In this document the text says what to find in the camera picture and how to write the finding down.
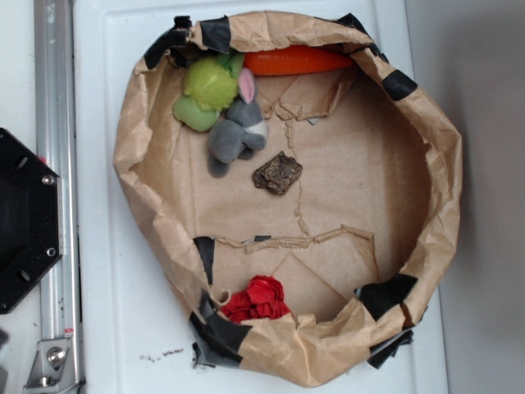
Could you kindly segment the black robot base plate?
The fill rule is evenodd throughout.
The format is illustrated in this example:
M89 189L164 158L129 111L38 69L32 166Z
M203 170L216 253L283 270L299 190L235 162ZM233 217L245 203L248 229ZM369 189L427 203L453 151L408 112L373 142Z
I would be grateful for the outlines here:
M1 313L9 314L61 258L60 177L1 129Z

